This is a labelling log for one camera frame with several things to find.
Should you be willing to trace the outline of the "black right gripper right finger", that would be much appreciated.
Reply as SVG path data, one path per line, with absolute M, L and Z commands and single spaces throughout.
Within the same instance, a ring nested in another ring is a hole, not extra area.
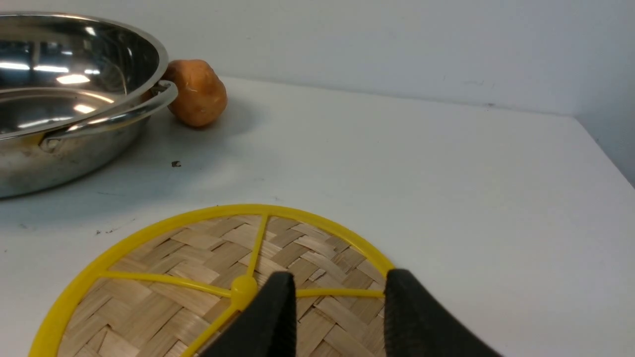
M 388 357 L 499 357 L 406 269 L 387 273 L 384 350 Z

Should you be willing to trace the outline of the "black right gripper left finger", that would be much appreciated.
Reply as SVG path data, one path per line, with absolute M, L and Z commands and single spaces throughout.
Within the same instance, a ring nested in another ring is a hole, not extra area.
M 202 357 L 294 357 L 296 288 L 292 273 L 273 273 L 238 318 Z

